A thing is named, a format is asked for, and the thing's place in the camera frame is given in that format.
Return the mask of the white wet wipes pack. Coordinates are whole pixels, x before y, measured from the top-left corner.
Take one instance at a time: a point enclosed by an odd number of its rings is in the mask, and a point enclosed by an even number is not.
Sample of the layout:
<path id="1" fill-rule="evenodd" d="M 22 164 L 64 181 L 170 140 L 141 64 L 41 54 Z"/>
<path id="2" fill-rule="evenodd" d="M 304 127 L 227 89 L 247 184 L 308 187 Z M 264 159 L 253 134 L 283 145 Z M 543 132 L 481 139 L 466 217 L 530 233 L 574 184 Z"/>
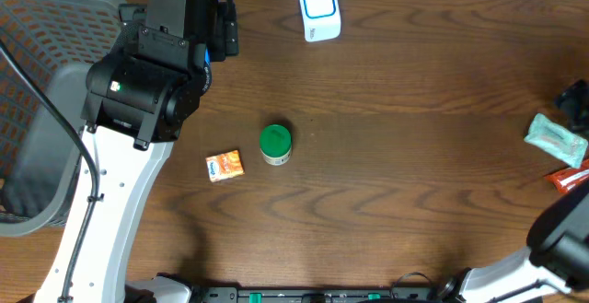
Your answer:
<path id="1" fill-rule="evenodd" d="M 574 169 L 582 165 L 588 147 L 586 139 L 552 122 L 542 113 L 532 120 L 524 141 Z"/>

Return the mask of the red orange snack bag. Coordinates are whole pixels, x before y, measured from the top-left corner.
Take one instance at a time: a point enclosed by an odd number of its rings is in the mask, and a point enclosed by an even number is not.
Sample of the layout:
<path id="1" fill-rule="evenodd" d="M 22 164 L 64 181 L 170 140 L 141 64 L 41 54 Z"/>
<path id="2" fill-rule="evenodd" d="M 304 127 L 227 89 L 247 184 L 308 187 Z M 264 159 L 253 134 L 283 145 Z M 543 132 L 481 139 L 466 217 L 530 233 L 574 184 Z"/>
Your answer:
<path id="1" fill-rule="evenodd" d="M 588 160 L 584 160 L 578 169 L 566 168 L 545 176 L 558 192 L 566 194 L 588 180 Z"/>

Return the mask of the green lid jar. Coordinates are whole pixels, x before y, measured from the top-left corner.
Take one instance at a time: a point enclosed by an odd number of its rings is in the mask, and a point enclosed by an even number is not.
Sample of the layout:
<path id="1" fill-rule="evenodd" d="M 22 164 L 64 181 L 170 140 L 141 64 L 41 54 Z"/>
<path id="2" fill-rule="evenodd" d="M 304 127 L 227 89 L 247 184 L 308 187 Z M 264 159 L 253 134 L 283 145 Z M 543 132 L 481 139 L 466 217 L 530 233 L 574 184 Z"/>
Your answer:
<path id="1" fill-rule="evenodd" d="M 270 165 L 285 164 L 292 154 L 292 136 L 280 124 L 266 126 L 260 133 L 260 151 L 263 159 Z"/>

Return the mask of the small orange box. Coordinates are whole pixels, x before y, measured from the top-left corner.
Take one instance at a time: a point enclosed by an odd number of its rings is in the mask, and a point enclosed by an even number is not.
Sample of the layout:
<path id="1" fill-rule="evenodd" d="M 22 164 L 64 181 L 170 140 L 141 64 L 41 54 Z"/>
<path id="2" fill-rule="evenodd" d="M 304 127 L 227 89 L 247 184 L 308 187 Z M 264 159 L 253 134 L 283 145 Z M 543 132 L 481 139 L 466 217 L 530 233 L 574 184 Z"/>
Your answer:
<path id="1" fill-rule="evenodd" d="M 206 168 L 211 182 L 233 179 L 245 174 L 238 150 L 206 158 Z"/>

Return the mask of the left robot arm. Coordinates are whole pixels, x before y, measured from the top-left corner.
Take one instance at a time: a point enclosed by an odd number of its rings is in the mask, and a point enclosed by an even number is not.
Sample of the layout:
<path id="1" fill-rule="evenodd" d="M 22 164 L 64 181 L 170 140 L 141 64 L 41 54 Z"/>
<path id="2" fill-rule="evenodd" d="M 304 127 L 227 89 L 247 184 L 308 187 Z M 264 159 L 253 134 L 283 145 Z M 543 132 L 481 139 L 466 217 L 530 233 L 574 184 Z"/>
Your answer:
<path id="1" fill-rule="evenodd" d="M 211 65 L 239 52 L 234 0 L 124 5 L 111 51 L 86 78 L 81 169 L 52 270 L 34 302 L 197 302 L 175 275 L 128 283 L 146 199 L 184 121 L 212 83 Z"/>

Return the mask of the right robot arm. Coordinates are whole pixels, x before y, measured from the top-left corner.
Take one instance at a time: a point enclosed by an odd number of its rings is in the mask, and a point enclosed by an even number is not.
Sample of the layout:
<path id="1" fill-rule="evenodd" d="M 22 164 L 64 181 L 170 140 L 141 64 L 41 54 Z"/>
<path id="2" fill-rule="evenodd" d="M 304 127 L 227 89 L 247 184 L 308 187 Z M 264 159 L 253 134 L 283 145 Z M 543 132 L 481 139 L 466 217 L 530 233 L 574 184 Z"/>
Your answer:
<path id="1" fill-rule="evenodd" d="M 505 259 L 467 269 L 432 295 L 439 302 L 540 302 L 588 288 L 588 82 L 555 99 L 565 127 L 539 113 L 525 141 L 569 167 L 547 176 L 563 196 L 530 228 L 525 246 Z"/>

